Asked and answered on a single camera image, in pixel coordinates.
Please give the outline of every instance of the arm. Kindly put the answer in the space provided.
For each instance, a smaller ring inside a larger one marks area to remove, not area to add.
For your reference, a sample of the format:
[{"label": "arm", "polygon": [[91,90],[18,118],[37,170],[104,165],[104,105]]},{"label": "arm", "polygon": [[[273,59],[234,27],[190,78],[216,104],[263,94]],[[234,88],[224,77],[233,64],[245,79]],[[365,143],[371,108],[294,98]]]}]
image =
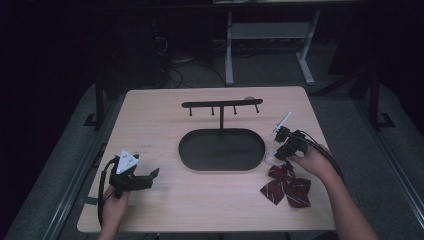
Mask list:
[{"label": "arm", "polygon": [[305,157],[294,155],[291,159],[324,183],[340,239],[378,239],[371,225],[356,206],[342,179],[324,156],[308,146]]},{"label": "arm", "polygon": [[104,198],[110,197],[103,206],[103,225],[98,240],[115,238],[128,206],[130,193],[124,192],[120,199],[116,199],[113,193],[114,190],[114,187],[109,186],[103,195]]}]

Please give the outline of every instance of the black cable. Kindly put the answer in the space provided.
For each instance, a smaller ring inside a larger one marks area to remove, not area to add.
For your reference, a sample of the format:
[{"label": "black cable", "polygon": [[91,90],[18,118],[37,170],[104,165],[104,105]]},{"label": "black cable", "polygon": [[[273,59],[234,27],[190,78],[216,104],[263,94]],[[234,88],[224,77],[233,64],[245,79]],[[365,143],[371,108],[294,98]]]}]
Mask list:
[{"label": "black cable", "polygon": [[196,66],[209,68],[210,70],[212,70],[213,72],[215,72],[216,75],[218,75],[218,77],[221,80],[221,82],[224,85],[224,87],[227,86],[226,83],[225,83],[225,79],[221,76],[221,74],[217,70],[215,70],[215,68],[213,68],[212,66],[209,66],[207,64],[203,64],[203,63],[192,63],[192,62],[190,62],[190,63],[184,63],[184,64],[181,64],[181,65],[177,65],[176,67],[196,67]]},{"label": "black cable", "polygon": [[291,133],[288,135],[288,137],[292,137],[292,138],[301,140],[301,141],[305,142],[306,144],[310,145],[311,147],[315,148],[317,151],[319,151],[325,158],[328,159],[328,161],[330,162],[330,164],[333,166],[334,170],[336,170],[337,174],[342,179],[343,183],[345,183],[344,178],[343,178],[343,174],[342,174],[342,172],[340,170],[340,167],[337,164],[336,160],[327,151],[325,151],[325,149],[323,147],[321,147],[321,145],[319,145],[318,143],[313,142],[313,141],[311,141],[309,139],[305,139],[305,138],[293,136]]},{"label": "black cable", "polygon": [[[177,73],[179,76],[180,76],[180,81],[179,82],[177,82],[176,80],[174,80],[170,75],[169,75],[169,72],[170,71],[173,71],[173,72],[175,72],[175,73]],[[180,71],[178,71],[178,70],[176,70],[176,69],[174,69],[174,68],[170,68],[169,69],[169,71],[168,71],[168,77],[169,77],[169,79],[171,79],[171,82],[173,83],[173,85],[174,85],[174,88],[179,88],[182,84],[183,84],[183,81],[184,81],[184,75],[180,72]]]},{"label": "black cable", "polygon": [[308,136],[315,144],[317,144],[317,145],[319,145],[319,143],[317,142],[317,141],[315,141],[315,139],[314,138],[312,138],[311,137],[311,135],[309,135],[307,132],[305,132],[305,131],[299,131],[299,132],[301,132],[301,133],[303,133],[303,134],[305,134],[306,136]]},{"label": "black cable", "polygon": [[105,184],[105,180],[106,180],[107,169],[109,168],[109,166],[112,163],[117,164],[118,160],[119,160],[119,157],[115,157],[114,159],[110,160],[106,164],[106,166],[103,169],[101,176],[100,176],[99,193],[97,195],[97,217],[99,219],[100,226],[102,226],[102,220],[103,220],[103,206],[104,206],[105,201],[107,200],[107,198],[106,198],[106,200],[103,200],[104,184]]},{"label": "black cable", "polygon": [[187,58],[179,61],[173,60],[171,61],[171,64],[173,65],[173,67],[184,67],[190,63],[196,62],[197,60],[197,58]]},{"label": "black cable", "polygon": [[105,200],[103,200],[103,203],[106,203],[106,201],[113,195],[115,193],[115,190],[113,190],[112,191],[112,193],[111,194],[109,194],[109,196],[107,196],[106,198],[105,198]]}]

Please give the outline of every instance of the finger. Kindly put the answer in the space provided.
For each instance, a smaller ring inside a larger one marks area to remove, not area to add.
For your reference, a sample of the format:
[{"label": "finger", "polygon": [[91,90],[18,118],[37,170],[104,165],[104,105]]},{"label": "finger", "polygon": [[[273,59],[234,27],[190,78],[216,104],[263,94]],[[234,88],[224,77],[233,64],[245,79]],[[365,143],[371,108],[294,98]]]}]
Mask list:
[{"label": "finger", "polygon": [[124,192],[122,193],[121,198],[125,198],[125,199],[127,199],[127,198],[129,198],[129,197],[130,197],[130,192],[126,192],[126,191],[124,191]]},{"label": "finger", "polygon": [[299,156],[297,156],[296,154],[294,154],[294,155],[291,155],[290,157],[288,157],[288,159],[292,160],[296,163],[299,163],[301,158]]},{"label": "finger", "polygon": [[109,187],[106,189],[106,191],[103,193],[103,197],[109,196],[113,191],[115,191],[115,188],[109,185]]}]

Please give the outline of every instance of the floor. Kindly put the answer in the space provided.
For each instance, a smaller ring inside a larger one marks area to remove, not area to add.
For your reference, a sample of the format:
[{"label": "floor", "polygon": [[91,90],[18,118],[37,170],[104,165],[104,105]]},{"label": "floor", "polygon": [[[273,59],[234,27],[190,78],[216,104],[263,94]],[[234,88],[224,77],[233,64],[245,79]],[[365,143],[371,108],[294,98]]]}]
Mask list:
[{"label": "floor", "polygon": [[[335,43],[315,43],[307,61],[316,84],[303,80],[295,58],[298,45],[234,58],[233,87],[302,86],[311,93],[341,76],[327,74]],[[165,88],[224,87],[224,57],[217,56],[205,67],[194,61],[180,65],[170,74]],[[381,86],[380,112],[387,113],[394,128],[375,131],[367,119],[367,96],[360,101],[349,98],[351,83],[324,96],[311,96],[324,136],[346,179],[346,185],[381,239],[424,239],[424,230],[411,206],[402,182],[393,170],[401,166],[420,198],[424,197],[424,138],[403,112],[396,96]],[[87,89],[47,165],[15,219],[6,239],[95,239],[96,234],[81,233],[76,224],[98,170],[99,149],[107,144],[125,95],[106,99],[105,122],[99,129],[84,126],[95,112],[94,86]],[[292,239],[313,239],[320,232],[292,232]],[[120,233],[117,239],[154,239],[156,233]],[[285,239],[277,233],[228,233],[225,239]],[[163,233],[160,239],[218,239],[215,233]]]}]

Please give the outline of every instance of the wrist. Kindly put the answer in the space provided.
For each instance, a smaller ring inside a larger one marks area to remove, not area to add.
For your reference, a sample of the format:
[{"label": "wrist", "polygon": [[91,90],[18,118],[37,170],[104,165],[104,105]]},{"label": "wrist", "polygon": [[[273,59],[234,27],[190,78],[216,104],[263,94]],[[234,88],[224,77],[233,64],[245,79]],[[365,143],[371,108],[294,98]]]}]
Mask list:
[{"label": "wrist", "polygon": [[331,184],[331,183],[343,183],[342,178],[337,174],[336,171],[329,171],[325,174],[318,176],[318,178],[325,184]]},{"label": "wrist", "polygon": [[115,239],[115,235],[117,232],[117,229],[112,229],[108,228],[107,226],[103,226],[97,240],[113,240]]}]

